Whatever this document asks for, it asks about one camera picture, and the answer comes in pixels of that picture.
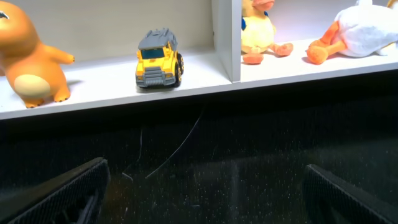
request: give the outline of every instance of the yellow duck plush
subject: yellow duck plush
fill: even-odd
[[[274,43],[276,29],[266,11],[274,6],[275,0],[242,0],[242,51],[243,61],[247,64],[260,64],[261,54],[271,49],[279,56],[288,56],[293,44]]]

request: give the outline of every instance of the toy truck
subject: toy truck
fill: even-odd
[[[138,45],[137,58],[137,86],[180,86],[184,61],[169,29],[149,31]]]

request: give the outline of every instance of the white plush toy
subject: white plush toy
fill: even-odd
[[[377,52],[389,55],[397,51],[398,0],[387,7],[373,5],[372,0],[358,0],[342,10],[325,35],[307,50],[308,59],[323,63],[337,52],[350,57],[365,57]]]

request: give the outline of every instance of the plush duck's body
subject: plush duck's body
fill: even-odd
[[[27,108],[49,96],[67,100],[70,92],[60,64],[73,63],[74,56],[43,44],[22,9],[0,1],[0,10],[0,76],[7,77]]]
[[[275,0],[243,0],[242,11],[242,51],[243,61],[248,64],[259,64],[263,60],[261,53],[271,49],[280,56],[290,55],[292,44],[277,45],[274,43],[275,27],[266,13]]]
[[[387,7],[373,5],[372,0],[358,0],[355,6],[338,13],[325,35],[310,45],[307,50],[309,61],[321,64],[337,52],[350,57],[395,52],[397,9],[398,0],[390,0]]]

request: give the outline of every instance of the black tire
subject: black tire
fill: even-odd
[[[178,64],[180,65],[181,75],[183,75],[184,70],[185,70],[184,58],[182,58],[182,55],[180,53],[177,54],[177,61],[178,61]]]
[[[173,86],[179,87],[181,85],[181,69],[178,63],[175,64],[174,75],[175,75],[175,83],[173,84]]]

